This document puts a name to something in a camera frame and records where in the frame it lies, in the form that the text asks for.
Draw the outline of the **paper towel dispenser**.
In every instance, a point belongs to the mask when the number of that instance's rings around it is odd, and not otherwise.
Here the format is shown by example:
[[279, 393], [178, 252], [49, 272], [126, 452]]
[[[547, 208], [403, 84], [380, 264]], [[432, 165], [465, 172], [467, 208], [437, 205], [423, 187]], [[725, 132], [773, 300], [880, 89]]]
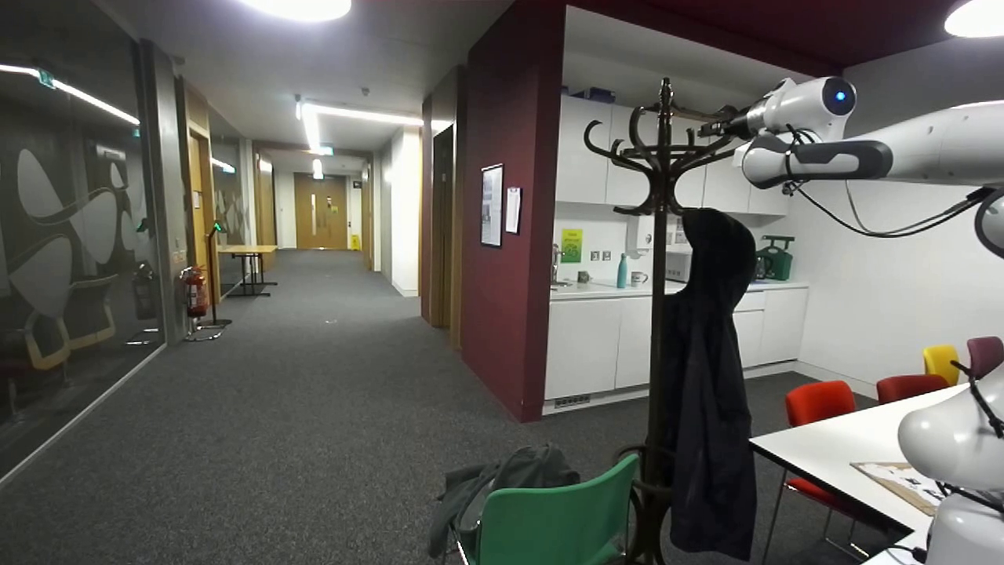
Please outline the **paper towel dispenser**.
[[628, 216], [628, 233], [625, 233], [628, 253], [647, 254], [653, 249], [653, 241], [655, 241], [655, 217]]

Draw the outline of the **black hooded coat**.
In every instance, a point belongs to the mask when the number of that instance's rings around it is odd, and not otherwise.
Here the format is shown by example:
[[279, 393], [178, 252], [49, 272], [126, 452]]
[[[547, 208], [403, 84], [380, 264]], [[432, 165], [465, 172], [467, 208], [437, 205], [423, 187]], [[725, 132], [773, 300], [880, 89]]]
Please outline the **black hooded coat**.
[[689, 209], [689, 278], [664, 301], [663, 467], [670, 539], [689, 553], [751, 557], [757, 514], [752, 416], [733, 315], [755, 268], [755, 241], [716, 209]]

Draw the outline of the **framed notice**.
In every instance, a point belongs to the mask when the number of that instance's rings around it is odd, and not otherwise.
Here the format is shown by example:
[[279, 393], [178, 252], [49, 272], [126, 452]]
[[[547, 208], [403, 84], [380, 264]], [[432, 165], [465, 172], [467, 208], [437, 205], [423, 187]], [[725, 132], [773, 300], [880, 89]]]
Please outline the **framed notice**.
[[480, 244], [502, 246], [504, 225], [504, 165], [499, 163], [482, 171]]

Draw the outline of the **white base cabinets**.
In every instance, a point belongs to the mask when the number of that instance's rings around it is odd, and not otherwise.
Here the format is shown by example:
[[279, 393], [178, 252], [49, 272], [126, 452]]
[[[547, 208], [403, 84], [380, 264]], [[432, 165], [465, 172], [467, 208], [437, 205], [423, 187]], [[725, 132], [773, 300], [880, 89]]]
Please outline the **white base cabinets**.
[[[806, 282], [754, 282], [735, 307], [746, 378], [788, 370], [799, 357]], [[550, 293], [543, 414], [648, 396], [652, 287], [605, 282]]]

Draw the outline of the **red chair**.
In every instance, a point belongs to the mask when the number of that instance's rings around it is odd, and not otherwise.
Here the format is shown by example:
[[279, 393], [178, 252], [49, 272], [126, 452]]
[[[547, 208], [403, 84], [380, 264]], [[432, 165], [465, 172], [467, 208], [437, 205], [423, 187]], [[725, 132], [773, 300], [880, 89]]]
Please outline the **red chair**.
[[[839, 381], [817, 382], [804, 384], [790, 391], [785, 397], [786, 414], [790, 427], [812, 425], [818, 421], [827, 421], [847, 414], [853, 414], [857, 405], [853, 391], [846, 383]], [[808, 498], [818, 505], [823, 505], [828, 509], [828, 514], [824, 522], [824, 532], [822, 540], [833, 548], [860, 560], [864, 557], [864, 551], [853, 543], [853, 534], [857, 523], [865, 523], [869, 520], [868, 509], [863, 505], [853, 503], [849, 498], [840, 497], [833, 491], [826, 490], [813, 480], [806, 478], [788, 478], [788, 471], [783, 471], [781, 483], [776, 494], [773, 515], [769, 521], [769, 529], [765, 548], [762, 554], [762, 565], [767, 565], [769, 551], [773, 541], [776, 521], [780, 512], [783, 494], [791, 491], [799, 496]], [[833, 515], [838, 512], [846, 518], [851, 519], [849, 535], [846, 543], [839, 543], [831, 539], [828, 535], [829, 526]]]
[[901, 401], [949, 387], [942, 376], [936, 374], [910, 374], [886, 377], [876, 382], [878, 404]]

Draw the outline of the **yellow chair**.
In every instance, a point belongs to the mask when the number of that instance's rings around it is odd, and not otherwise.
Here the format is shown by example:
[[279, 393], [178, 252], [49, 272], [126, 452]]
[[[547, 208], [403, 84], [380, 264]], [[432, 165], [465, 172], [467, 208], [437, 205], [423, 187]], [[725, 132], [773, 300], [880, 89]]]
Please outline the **yellow chair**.
[[922, 350], [924, 370], [926, 374], [938, 375], [944, 379], [947, 386], [957, 386], [960, 369], [959, 355], [953, 344], [936, 344]]

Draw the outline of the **white table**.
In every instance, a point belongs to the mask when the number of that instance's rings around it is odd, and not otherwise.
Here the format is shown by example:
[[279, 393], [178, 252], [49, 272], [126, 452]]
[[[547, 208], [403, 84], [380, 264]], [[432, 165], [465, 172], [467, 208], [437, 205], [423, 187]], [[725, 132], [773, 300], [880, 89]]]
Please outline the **white table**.
[[[866, 505], [897, 525], [929, 535], [926, 565], [993, 565], [979, 544], [979, 505], [963, 497], [978, 490], [973, 443], [981, 407], [968, 384], [875, 408], [755, 437], [758, 454], [803, 478]], [[928, 517], [863, 473], [861, 464], [907, 464], [936, 485], [954, 487]]]

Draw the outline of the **maroon chair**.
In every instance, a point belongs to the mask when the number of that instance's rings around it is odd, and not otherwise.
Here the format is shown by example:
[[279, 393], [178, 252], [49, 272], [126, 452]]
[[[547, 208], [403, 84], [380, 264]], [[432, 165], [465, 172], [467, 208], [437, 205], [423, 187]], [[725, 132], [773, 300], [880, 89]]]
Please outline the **maroon chair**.
[[996, 336], [971, 337], [968, 375], [976, 379], [988, 376], [1004, 364], [1004, 340]]

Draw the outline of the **printed paper sheet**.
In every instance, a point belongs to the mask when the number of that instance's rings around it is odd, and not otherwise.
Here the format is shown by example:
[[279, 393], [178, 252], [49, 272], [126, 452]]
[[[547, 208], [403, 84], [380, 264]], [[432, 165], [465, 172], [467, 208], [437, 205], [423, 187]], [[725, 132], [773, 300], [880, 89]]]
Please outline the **printed paper sheet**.
[[926, 478], [908, 464], [857, 462], [850, 466], [929, 517], [936, 514], [946, 497], [936, 480]]

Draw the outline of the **grey jacket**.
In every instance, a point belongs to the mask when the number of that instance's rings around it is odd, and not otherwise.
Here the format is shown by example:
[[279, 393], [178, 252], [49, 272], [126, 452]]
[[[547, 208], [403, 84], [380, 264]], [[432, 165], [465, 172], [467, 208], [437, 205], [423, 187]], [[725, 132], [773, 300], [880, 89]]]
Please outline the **grey jacket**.
[[581, 482], [580, 472], [568, 465], [554, 444], [521, 447], [487, 464], [463, 466], [445, 473], [438, 507], [431, 513], [427, 554], [447, 554], [448, 537], [475, 542], [488, 496], [502, 489], [553, 489]]

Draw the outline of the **wooden double doors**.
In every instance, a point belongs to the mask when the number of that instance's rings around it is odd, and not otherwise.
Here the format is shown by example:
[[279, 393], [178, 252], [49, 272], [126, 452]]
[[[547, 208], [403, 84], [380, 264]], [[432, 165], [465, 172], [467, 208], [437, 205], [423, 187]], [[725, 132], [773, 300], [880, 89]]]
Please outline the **wooden double doors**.
[[348, 250], [347, 177], [293, 174], [297, 248]]

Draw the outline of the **green plastic chair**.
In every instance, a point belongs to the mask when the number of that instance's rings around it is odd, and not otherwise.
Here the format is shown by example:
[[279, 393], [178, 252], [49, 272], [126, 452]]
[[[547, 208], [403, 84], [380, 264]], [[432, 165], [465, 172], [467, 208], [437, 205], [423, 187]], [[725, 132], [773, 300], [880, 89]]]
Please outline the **green plastic chair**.
[[576, 485], [499, 489], [469, 526], [449, 525], [463, 565], [628, 565], [625, 541], [638, 455]]

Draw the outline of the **wooden table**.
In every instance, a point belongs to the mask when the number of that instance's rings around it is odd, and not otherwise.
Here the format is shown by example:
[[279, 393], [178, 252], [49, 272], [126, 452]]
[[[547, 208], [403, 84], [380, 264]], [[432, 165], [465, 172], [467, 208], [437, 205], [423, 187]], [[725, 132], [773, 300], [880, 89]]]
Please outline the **wooden table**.
[[215, 251], [216, 258], [223, 255], [239, 261], [241, 268], [240, 280], [231, 286], [230, 295], [233, 297], [270, 297], [270, 290], [273, 286], [278, 286], [278, 282], [269, 282], [265, 279], [265, 258], [276, 253], [278, 246], [275, 244], [265, 244], [265, 246], [222, 246]]

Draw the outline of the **red fire extinguisher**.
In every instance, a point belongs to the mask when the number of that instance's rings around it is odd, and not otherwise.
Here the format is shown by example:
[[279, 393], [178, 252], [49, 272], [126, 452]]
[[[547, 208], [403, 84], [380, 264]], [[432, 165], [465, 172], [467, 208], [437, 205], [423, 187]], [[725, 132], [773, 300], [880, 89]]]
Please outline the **red fire extinguisher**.
[[189, 319], [200, 319], [210, 308], [208, 279], [199, 267], [187, 267], [180, 273], [185, 287], [185, 308]]

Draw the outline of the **white wall cabinets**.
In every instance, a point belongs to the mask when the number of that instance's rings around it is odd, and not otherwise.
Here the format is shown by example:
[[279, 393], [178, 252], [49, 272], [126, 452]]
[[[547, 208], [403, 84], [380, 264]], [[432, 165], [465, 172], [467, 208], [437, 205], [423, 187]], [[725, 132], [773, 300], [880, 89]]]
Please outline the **white wall cabinets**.
[[[609, 149], [613, 142], [628, 139], [631, 108], [602, 101], [562, 97], [557, 150], [556, 199], [610, 206], [634, 207], [649, 193], [649, 182], [641, 173], [618, 167], [588, 150], [584, 131], [598, 121], [589, 139]], [[682, 206], [711, 207], [725, 213], [785, 216], [791, 201], [781, 190], [760, 191], [745, 179], [730, 159], [692, 170], [678, 179], [675, 196]]]

